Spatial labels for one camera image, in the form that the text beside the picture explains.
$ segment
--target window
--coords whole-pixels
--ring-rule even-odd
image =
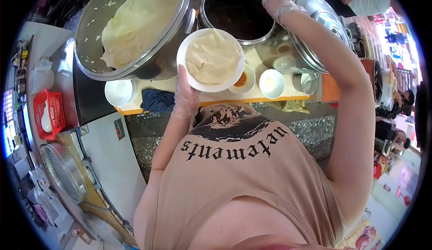
[[[15,149],[16,146],[12,142],[16,136],[15,123],[13,119],[12,107],[12,90],[8,90],[3,94],[2,105],[2,131],[5,137],[4,146],[6,157],[8,157]]]

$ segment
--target red plastic basket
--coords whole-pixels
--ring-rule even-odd
[[[47,133],[42,128],[42,115],[44,114],[45,100],[48,99],[48,114],[51,121],[52,132]],[[51,117],[51,107],[53,109],[54,117]],[[52,92],[48,89],[40,91],[33,99],[33,110],[35,111],[36,127],[41,139],[54,140],[55,135],[66,127],[66,120],[64,119],[63,102],[61,100],[60,92]]]

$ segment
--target towel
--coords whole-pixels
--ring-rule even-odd
[[[143,103],[141,108],[144,112],[172,111],[174,107],[174,93],[155,89],[141,91]]]

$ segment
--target hand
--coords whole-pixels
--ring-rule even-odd
[[[263,0],[262,5],[281,26],[283,25],[280,23],[280,16],[283,12],[292,10],[306,12],[303,7],[296,5],[292,0]]]
[[[341,1],[342,1],[342,3],[345,4],[345,5],[348,5],[348,4],[351,2],[351,0],[341,0]]]
[[[171,116],[191,119],[200,106],[200,92],[187,82],[186,68],[179,64],[177,68],[177,88],[175,91],[174,110]]]

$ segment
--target white dish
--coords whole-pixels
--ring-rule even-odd
[[[243,71],[246,75],[246,83],[242,86],[229,87],[228,90],[230,90],[232,93],[244,94],[251,91],[251,89],[255,86],[255,72],[252,70],[251,66],[245,64]]]
[[[284,93],[285,79],[275,69],[265,70],[260,77],[260,90],[268,99],[277,99]]]
[[[183,42],[181,43],[181,45],[178,48],[177,67],[179,64],[186,67],[186,50],[187,50],[187,47],[189,46],[190,42],[192,42],[195,38],[201,37],[201,36],[205,35],[206,33],[208,33],[208,30],[217,30],[219,32],[220,36],[224,37],[225,39],[235,41],[237,44],[237,48],[241,52],[240,61],[237,64],[237,68],[235,69],[234,74],[231,75],[230,77],[227,77],[227,80],[222,84],[203,85],[200,82],[198,82],[197,80],[195,80],[195,78],[193,78],[189,74],[189,71],[186,69],[187,81],[188,81],[189,85],[191,85],[192,88],[199,90],[199,91],[204,91],[204,92],[224,91],[224,90],[228,89],[229,87],[231,87],[232,85],[234,85],[235,82],[237,82],[237,80],[240,78],[241,74],[243,73],[243,69],[245,67],[245,53],[243,52],[243,49],[241,48],[239,42],[234,38],[234,36],[232,36],[228,32],[223,31],[223,30],[218,30],[218,29],[202,29],[202,30],[197,30],[197,31],[193,32],[192,34],[190,34],[188,37],[186,37],[183,40]]]
[[[105,83],[105,98],[115,107],[134,101],[138,92],[137,80],[114,80]]]

